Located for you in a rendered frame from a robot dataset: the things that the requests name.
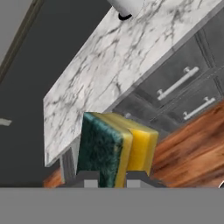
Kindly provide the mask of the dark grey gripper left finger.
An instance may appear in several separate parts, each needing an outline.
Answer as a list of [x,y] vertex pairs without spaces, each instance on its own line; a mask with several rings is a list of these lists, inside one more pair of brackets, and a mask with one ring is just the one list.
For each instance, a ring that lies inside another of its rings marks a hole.
[[100,173],[98,171],[79,171],[73,180],[66,183],[66,187],[98,188]]

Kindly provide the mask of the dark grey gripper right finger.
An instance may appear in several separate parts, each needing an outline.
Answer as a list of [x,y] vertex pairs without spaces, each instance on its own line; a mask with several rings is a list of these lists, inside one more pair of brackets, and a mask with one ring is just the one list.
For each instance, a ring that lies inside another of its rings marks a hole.
[[127,171],[127,188],[165,188],[158,180],[151,179],[145,171]]

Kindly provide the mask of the green and yellow sponge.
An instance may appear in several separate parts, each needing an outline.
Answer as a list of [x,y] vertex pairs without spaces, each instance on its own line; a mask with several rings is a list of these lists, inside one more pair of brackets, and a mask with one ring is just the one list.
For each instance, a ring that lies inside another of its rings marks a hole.
[[158,132],[116,113],[83,115],[77,172],[98,171],[99,186],[123,188],[126,172],[150,176]]

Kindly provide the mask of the white soap dispenser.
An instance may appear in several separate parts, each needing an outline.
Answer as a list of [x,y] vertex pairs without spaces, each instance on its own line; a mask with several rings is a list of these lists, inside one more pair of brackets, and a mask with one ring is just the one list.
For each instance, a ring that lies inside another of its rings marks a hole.
[[107,0],[122,21],[136,17],[144,7],[144,0]]

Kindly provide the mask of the grey drawer front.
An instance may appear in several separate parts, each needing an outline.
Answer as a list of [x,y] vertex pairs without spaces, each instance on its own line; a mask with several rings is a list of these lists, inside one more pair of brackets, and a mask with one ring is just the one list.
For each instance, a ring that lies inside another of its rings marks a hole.
[[[185,87],[180,93],[175,96],[171,101],[166,103],[161,108],[170,118],[172,118],[179,125],[181,123],[187,123],[195,116],[201,114],[206,109],[210,108],[216,102],[220,101],[224,97],[224,90],[221,86],[221,80],[219,80],[218,73],[212,73],[208,76],[200,76],[194,80],[189,86]],[[208,107],[201,110],[198,114],[194,115],[189,120],[184,120],[183,113],[192,112],[194,109],[203,104],[204,98],[208,96],[209,98],[214,97],[216,101],[209,105]]]
[[[162,101],[158,100],[158,90],[165,91],[183,75],[186,67],[198,67],[199,71],[181,86],[167,95]],[[183,44],[161,67],[151,74],[137,89],[136,93],[152,104],[161,108],[177,96],[181,90],[189,86],[208,70],[209,66],[204,59],[202,50],[195,36]]]
[[165,112],[161,109],[154,108],[149,102],[137,94],[129,94],[126,96],[113,108],[113,112],[157,130],[160,141],[179,128],[179,124]]

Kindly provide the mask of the dark grey appliance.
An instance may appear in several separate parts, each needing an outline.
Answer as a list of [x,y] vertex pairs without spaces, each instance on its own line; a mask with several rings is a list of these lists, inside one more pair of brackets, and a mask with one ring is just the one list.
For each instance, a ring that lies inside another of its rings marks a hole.
[[0,84],[0,186],[41,186],[43,98],[109,10],[106,0],[45,0]]

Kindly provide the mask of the grey cabinet door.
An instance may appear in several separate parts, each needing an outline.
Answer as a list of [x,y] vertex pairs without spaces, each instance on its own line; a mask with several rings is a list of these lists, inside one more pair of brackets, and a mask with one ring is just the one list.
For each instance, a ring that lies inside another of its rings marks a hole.
[[224,14],[213,17],[204,26],[204,32],[215,65],[221,67],[224,64]]

